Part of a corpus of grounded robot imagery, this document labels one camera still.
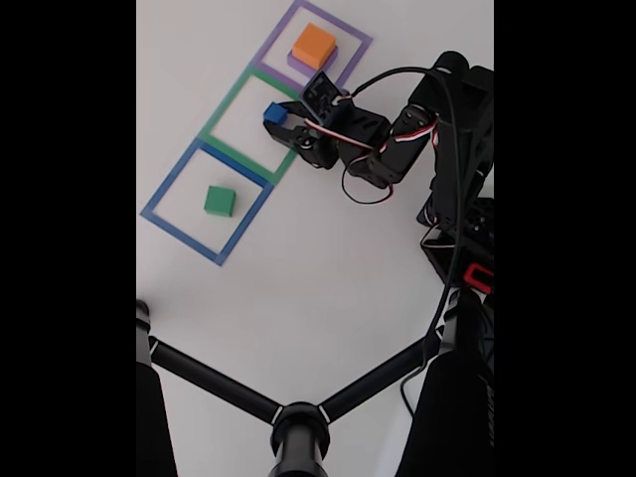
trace robotic arm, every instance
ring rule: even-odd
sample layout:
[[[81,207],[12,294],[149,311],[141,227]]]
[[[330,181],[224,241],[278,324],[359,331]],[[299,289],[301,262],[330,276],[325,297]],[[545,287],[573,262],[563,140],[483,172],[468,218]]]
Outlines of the robotic arm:
[[[272,139],[293,149],[317,169],[331,169],[340,158],[345,164],[343,189],[344,176],[349,173],[380,189],[390,188],[385,199],[432,139],[435,177],[417,220],[439,229],[440,236],[423,239],[422,249],[446,281],[452,249],[459,246],[459,265],[451,284],[468,284],[489,294],[494,288],[494,200],[477,196],[494,164],[494,73],[482,67],[469,68],[466,59],[455,52],[443,53],[432,69],[442,76],[446,90],[440,87],[438,78],[426,75],[393,124],[357,107],[354,97],[390,74],[423,73],[424,69],[387,72],[351,94],[318,73],[300,92],[299,101],[279,104],[302,118],[303,125],[286,129],[268,120],[263,125]],[[446,92],[452,97],[456,124],[451,120]],[[457,130],[459,151],[453,128]],[[453,160],[456,156],[459,184]],[[464,211],[459,218],[464,231],[460,243],[455,243],[457,187],[461,189]]]

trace wire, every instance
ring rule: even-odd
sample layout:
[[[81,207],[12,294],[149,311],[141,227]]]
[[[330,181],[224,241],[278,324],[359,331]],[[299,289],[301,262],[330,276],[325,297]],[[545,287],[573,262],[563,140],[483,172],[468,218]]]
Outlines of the wire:
[[[393,140],[395,142],[414,141],[416,139],[419,139],[420,137],[424,137],[425,135],[427,135],[430,131],[435,129],[436,126],[437,126],[437,119],[435,119],[432,123],[428,124],[426,127],[418,129],[414,132],[410,132],[409,134],[403,134],[402,136],[395,136]]]
[[[421,246],[423,246],[424,248],[455,248],[454,244],[449,244],[449,245],[427,245],[426,242],[426,238],[428,237],[428,234],[430,234],[432,232],[433,229],[438,229],[439,225],[435,224],[433,225],[433,227],[431,227],[430,229],[428,229],[428,232],[424,235],[424,237],[422,238],[420,244]]]
[[[323,134],[327,134],[328,136],[335,137],[343,142],[347,142],[354,146],[362,147],[363,149],[372,150],[373,147],[369,144],[365,144],[364,142],[360,142],[352,137],[343,136],[342,134],[337,133],[336,131],[332,131],[331,129],[327,129],[326,127],[322,127],[320,124],[316,124],[315,122],[305,118],[305,124],[309,127],[316,129],[317,131],[322,132]]]
[[[411,417],[415,417],[415,412],[413,411],[413,408],[410,406],[410,403],[408,402],[408,398],[406,397],[406,392],[404,390],[404,385],[412,380],[413,378],[415,378],[416,376],[422,374],[426,368],[428,368],[428,366],[435,361],[435,359],[438,357],[439,355],[435,355],[433,356],[428,363],[426,363],[425,365],[420,366],[419,368],[417,368],[415,371],[413,371],[410,375],[406,376],[406,378],[404,378],[402,380],[402,382],[399,384],[399,393],[401,394],[401,399],[404,401],[404,404],[406,404],[406,408],[408,409],[408,413],[410,414]]]
[[[453,254],[452,257],[450,259],[450,266],[448,267],[448,273],[446,276],[446,282],[444,283],[444,288],[441,292],[441,297],[439,299],[439,303],[437,304],[437,309],[435,310],[435,314],[433,315],[433,319],[430,322],[430,325],[428,326],[428,331],[426,332],[426,335],[424,336],[428,336],[429,333],[433,332],[435,328],[437,327],[437,323],[439,322],[439,318],[441,317],[441,314],[444,310],[444,307],[446,306],[446,300],[448,299],[448,293],[450,292],[450,284],[453,281],[453,276],[455,274],[455,272],[457,271],[457,265],[459,262],[459,250],[461,248],[461,237],[462,237],[462,232],[463,232],[463,194],[461,191],[461,163],[459,160],[459,134],[457,133],[457,121],[456,121],[456,117],[455,117],[455,106],[453,104],[453,99],[452,96],[450,94],[450,90],[448,89],[448,85],[446,84],[446,81],[444,79],[444,74],[436,71],[436,70],[430,70],[428,68],[420,68],[420,67],[401,67],[401,68],[395,68],[392,70],[388,70],[387,72],[381,73],[379,75],[377,75],[374,78],[369,79],[368,81],[362,83],[360,86],[358,86],[354,92],[351,93],[351,97],[355,97],[358,94],[360,94],[362,91],[364,91],[365,89],[367,89],[369,86],[371,86],[372,84],[375,84],[376,82],[383,80],[384,78],[390,77],[392,75],[398,75],[401,73],[420,73],[420,74],[425,74],[425,75],[429,75],[432,78],[436,79],[439,82],[439,85],[441,86],[441,88],[444,91],[444,94],[446,95],[446,99],[448,100],[448,109],[449,109],[449,113],[450,113],[450,123],[452,124],[452,131],[453,131],[453,141],[454,141],[454,146],[455,146],[455,192],[456,192],[456,199],[455,199],[455,203],[456,203],[456,216],[455,216],[455,222],[456,222],[456,226],[455,226],[455,245],[456,247],[453,250]],[[433,133],[433,145],[435,143],[435,139],[438,140],[437,137],[435,137],[435,133]],[[406,402],[409,411],[411,411],[411,415],[413,415],[412,413],[412,409],[410,409],[410,405],[408,405],[406,399],[405,399],[405,394],[403,392],[403,387],[404,385],[410,381],[411,379],[413,379],[415,376],[419,375],[424,369],[424,363],[426,363],[426,353],[424,352],[424,360],[422,363],[422,366],[420,367],[420,370],[415,371],[414,373],[408,375],[406,378],[404,378],[401,382],[400,386],[400,391],[402,394],[402,398],[404,398],[404,401]]]
[[[345,195],[349,199],[354,201],[356,204],[361,204],[363,206],[372,206],[372,205],[375,205],[375,204],[380,204],[380,203],[382,203],[384,201],[387,201],[394,194],[394,185],[393,184],[389,184],[389,193],[385,197],[382,197],[381,199],[378,199],[376,201],[371,201],[371,202],[359,201],[358,199],[356,199],[355,197],[353,197],[351,194],[349,194],[347,192],[347,189],[345,188],[345,175],[347,174],[347,171],[349,170],[349,168],[352,165],[354,165],[355,163],[360,162],[360,161],[362,161],[364,159],[367,159],[369,156],[370,156],[370,154],[365,154],[364,156],[360,156],[360,157],[357,157],[356,159],[352,159],[351,162],[345,166],[345,170],[342,171],[342,192],[344,192]]]

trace green tape square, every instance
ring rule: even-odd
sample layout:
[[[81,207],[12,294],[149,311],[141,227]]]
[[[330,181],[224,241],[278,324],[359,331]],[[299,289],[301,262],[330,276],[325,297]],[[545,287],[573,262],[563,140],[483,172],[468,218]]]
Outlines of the green tape square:
[[[296,157],[296,153],[294,151],[290,150],[283,158],[282,162],[278,166],[278,169],[276,169],[274,173],[271,173],[270,171],[265,169],[263,166],[258,164],[253,159],[250,159],[244,154],[236,151],[233,147],[226,144],[221,139],[215,137],[214,134],[210,133],[210,131],[212,131],[212,129],[217,125],[221,117],[226,113],[226,111],[228,110],[232,102],[240,93],[240,90],[245,86],[245,83],[247,82],[247,80],[249,80],[249,78],[252,76],[266,82],[270,86],[275,87],[282,93],[288,95],[292,100],[295,101],[298,99],[298,93],[295,90],[293,90],[291,87],[271,77],[270,75],[262,72],[261,70],[257,69],[254,65],[249,65],[242,72],[240,77],[238,77],[237,82],[235,82],[235,84],[230,89],[230,92],[228,92],[226,97],[224,97],[224,99],[221,101],[221,104],[219,105],[219,107],[217,107],[217,109],[212,114],[212,116],[210,116],[210,119],[208,119],[208,122],[206,122],[205,126],[203,126],[203,128],[201,129],[197,137],[201,139],[202,141],[210,144],[212,147],[219,149],[224,154],[227,154],[228,156],[233,158],[235,161],[240,163],[242,166],[246,167],[247,169],[252,171],[254,174],[259,175],[270,184],[276,185],[282,178],[283,174],[287,171],[287,169],[289,169],[289,166],[291,165],[294,158]]]

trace tripod leg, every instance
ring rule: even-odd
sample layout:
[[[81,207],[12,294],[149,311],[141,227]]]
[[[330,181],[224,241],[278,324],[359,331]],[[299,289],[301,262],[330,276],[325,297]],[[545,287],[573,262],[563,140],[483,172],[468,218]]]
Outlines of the tripod leg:
[[[177,477],[159,376],[150,366],[148,307],[137,300],[136,319],[136,476]]]

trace tripod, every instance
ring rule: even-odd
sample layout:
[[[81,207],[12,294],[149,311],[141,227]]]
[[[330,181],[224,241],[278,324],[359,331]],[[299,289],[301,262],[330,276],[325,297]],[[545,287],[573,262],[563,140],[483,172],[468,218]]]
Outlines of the tripod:
[[[445,453],[462,448],[468,453],[477,452],[482,465],[492,469],[494,379],[480,352],[484,335],[482,317],[489,310],[468,288],[451,296],[441,340],[435,333],[427,335],[317,405],[309,402],[282,405],[149,337],[147,305],[137,300],[136,311],[137,475],[141,475],[139,472],[176,475],[163,396],[151,362],[272,425],[270,444],[276,464],[269,477],[327,477],[322,461],[329,449],[329,424],[422,366],[424,355],[427,360],[438,355],[435,366],[431,364],[429,368],[433,383],[424,385],[420,403],[426,400],[428,405],[417,407],[397,475],[409,475],[410,467],[416,466],[418,456],[423,455],[433,462],[439,461],[440,470],[448,469],[453,464],[444,458]],[[492,404],[486,398],[488,390],[492,391]],[[434,467],[428,461],[426,465]],[[166,474],[167,470],[174,470],[174,474]]]

